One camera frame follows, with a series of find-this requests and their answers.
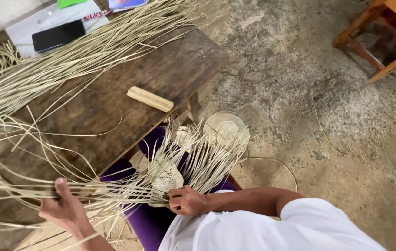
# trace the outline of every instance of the black phone screen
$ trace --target black phone screen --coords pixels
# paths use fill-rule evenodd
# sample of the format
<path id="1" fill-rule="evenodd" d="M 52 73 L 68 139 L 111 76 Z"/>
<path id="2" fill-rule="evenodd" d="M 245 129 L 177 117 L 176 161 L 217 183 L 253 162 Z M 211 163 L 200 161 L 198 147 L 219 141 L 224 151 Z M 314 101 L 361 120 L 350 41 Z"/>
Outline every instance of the black phone screen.
<path id="1" fill-rule="evenodd" d="M 66 45 L 85 35 L 82 20 L 70 22 L 61 26 L 37 32 L 32 35 L 34 50 L 42 53 Z"/>

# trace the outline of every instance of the white paper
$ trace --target white paper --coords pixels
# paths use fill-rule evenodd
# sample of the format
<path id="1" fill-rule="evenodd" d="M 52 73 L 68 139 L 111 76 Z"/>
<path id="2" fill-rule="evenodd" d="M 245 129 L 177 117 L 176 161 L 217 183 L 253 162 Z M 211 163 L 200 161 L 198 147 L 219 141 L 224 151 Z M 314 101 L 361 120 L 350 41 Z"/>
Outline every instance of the white paper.
<path id="1" fill-rule="evenodd" d="M 74 4 L 63 9 L 57 7 L 57 3 L 40 10 L 30 17 L 17 22 L 6 28 L 6 33 L 11 38 L 12 43 L 17 47 L 18 52 L 24 59 L 34 58 L 39 55 L 34 51 L 32 35 L 56 26 L 60 26 L 75 20 L 83 19 L 83 17 L 100 12 L 94 0 L 88 2 Z M 106 17 L 96 20 L 83 22 L 86 33 L 99 28 L 108 23 Z"/>

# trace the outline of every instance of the table leg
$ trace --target table leg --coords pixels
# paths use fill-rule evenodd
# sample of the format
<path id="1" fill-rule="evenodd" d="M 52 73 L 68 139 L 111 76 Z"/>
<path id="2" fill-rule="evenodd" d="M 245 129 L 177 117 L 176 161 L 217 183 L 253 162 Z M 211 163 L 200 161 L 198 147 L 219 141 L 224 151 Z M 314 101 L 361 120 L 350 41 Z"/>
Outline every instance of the table leg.
<path id="1" fill-rule="evenodd" d="M 198 103 L 198 92 L 195 92 L 187 101 L 187 112 L 189 113 L 190 120 L 198 124 L 198 111 L 200 109 L 200 104 Z"/>

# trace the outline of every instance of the purple cloth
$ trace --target purple cloth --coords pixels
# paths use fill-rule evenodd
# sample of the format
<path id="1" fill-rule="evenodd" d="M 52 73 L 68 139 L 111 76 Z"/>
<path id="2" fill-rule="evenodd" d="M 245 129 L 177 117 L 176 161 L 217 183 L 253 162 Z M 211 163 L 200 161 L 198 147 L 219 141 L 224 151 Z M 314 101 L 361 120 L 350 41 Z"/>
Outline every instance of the purple cloth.
<path id="1" fill-rule="evenodd" d="M 150 161 L 152 160 L 153 151 L 156 153 L 161 146 L 164 135 L 164 129 L 156 127 L 147 136 L 145 136 L 144 140 L 138 143 L 139 149 Z M 186 158 L 187 155 L 184 155 L 178 167 L 181 167 L 184 164 Z M 130 168 L 131 166 L 132 165 L 128 160 L 120 159 L 106 170 L 106 172 L 100 177 L 100 180 L 116 181 L 127 178 L 136 172 L 134 168 L 108 177 L 104 176 Z M 218 185 L 210 190 L 210 193 L 224 189 L 232 191 L 237 190 L 231 182 L 224 178 Z M 176 217 L 176 214 L 168 208 L 153 208 L 148 204 L 137 204 L 130 210 L 126 211 L 125 216 L 127 216 L 128 222 L 132 226 L 144 249 L 146 251 L 157 251 L 168 227 Z"/>

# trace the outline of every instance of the wooden stool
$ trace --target wooden stool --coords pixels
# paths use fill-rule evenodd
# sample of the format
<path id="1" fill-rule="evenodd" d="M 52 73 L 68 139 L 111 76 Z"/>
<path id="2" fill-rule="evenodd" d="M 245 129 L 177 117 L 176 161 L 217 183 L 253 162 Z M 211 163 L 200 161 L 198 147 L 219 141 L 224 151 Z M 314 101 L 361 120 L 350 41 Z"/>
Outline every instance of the wooden stool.
<path id="1" fill-rule="evenodd" d="M 396 60 L 391 62 L 389 65 L 384 66 L 356 40 L 356 37 L 359 37 L 361 34 L 363 34 L 364 27 L 368 23 L 379 19 L 381 13 L 386 8 L 390 8 L 396 13 L 396 0 L 374 0 L 373 3 L 370 4 L 357 19 L 353 20 L 351 24 L 343 32 L 341 32 L 332 43 L 333 47 L 336 48 L 338 48 L 340 45 L 350 44 L 359 56 L 366 59 L 372 66 L 379 70 L 376 75 L 368 80 L 370 83 L 380 79 L 385 74 L 394 69 L 396 67 Z"/>

